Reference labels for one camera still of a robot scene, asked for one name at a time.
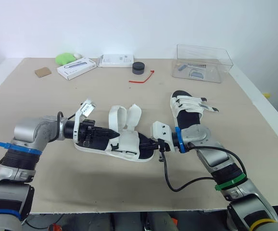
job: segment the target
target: blue ring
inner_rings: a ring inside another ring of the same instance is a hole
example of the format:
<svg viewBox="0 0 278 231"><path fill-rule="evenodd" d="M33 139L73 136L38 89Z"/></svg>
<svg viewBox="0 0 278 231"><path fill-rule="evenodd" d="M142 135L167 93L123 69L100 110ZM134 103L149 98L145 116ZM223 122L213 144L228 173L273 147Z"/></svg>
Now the blue ring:
<svg viewBox="0 0 278 231"><path fill-rule="evenodd" d="M19 212L11 209L0 209L0 214L11 214L16 216L19 220L21 219Z"/></svg>
<svg viewBox="0 0 278 231"><path fill-rule="evenodd" d="M184 148L182 135L181 135L181 129L179 129L179 127L176 127L176 133L177 133L177 139L178 139L179 147L181 148L181 153L185 153L185 148Z"/></svg>
<svg viewBox="0 0 278 231"><path fill-rule="evenodd" d="M3 147L5 149L13 149L13 150L17 150L17 151L21 151L21 152L25 152L25 153L31 153L31 154L35 154L35 155L41 155L42 154L42 151L40 151L40 150L32 149L32 148L26 148L26 147L11 144L11 143L2 143L2 142L0 142L0 147Z"/></svg>

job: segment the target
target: cardboard piece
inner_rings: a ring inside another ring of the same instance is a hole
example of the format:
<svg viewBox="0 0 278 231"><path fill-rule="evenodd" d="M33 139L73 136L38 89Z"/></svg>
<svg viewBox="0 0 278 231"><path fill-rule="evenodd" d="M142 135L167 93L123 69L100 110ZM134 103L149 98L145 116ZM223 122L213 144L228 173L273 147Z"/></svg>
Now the cardboard piece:
<svg viewBox="0 0 278 231"><path fill-rule="evenodd" d="M48 67L43 67L41 69L35 70L34 72L39 78L51 74L51 71L48 69Z"/></svg>

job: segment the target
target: product box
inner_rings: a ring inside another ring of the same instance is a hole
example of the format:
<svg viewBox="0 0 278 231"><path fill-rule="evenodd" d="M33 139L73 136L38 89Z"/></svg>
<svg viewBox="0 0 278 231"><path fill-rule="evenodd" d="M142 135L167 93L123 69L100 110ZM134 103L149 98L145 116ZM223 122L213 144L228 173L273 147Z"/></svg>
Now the product box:
<svg viewBox="0 0 278 231"><path fill-rule="evenodd" d="M77 59L67 65L60 66L57 71L67 80L71 80L83 73L96 68L96 63L88 58Z"/></svg>
<svg viewBox="0 0 278 231"><path fill-rule="evenodd" d="M132 54L103 54L97 60L100 67L132 67L134 55Z"/></svg>

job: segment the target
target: red cable tie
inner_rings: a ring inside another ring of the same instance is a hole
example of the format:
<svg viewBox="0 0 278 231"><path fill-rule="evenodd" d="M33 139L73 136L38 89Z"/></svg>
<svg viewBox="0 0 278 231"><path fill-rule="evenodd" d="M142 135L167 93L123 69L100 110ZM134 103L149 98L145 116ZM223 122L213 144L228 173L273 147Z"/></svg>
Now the red cable tie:
<svg viewBox="0 0 278 231"><path fill-rule="evenodd" d="M148 81L148 79L154 74L154 70L151 70L151 73L150 73L150 75L149 75L149 77L145 80L145 81L143 81L143 82L140 82L140 81L132 81L132 80L130 80L129 82L130 83L145 83L146 81Z"/></svg>

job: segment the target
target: transparent container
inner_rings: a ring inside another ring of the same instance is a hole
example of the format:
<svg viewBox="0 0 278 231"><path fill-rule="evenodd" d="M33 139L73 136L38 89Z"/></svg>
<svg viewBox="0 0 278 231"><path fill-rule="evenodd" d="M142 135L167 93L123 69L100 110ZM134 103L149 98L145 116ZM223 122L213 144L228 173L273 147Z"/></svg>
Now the transparent container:
<svg viewBox="0 0 278 231"><path fill-rule="evenodd" d="M172 76L221 83L233 63L224 49L177 45L177 58L173 61Z"/></svg>

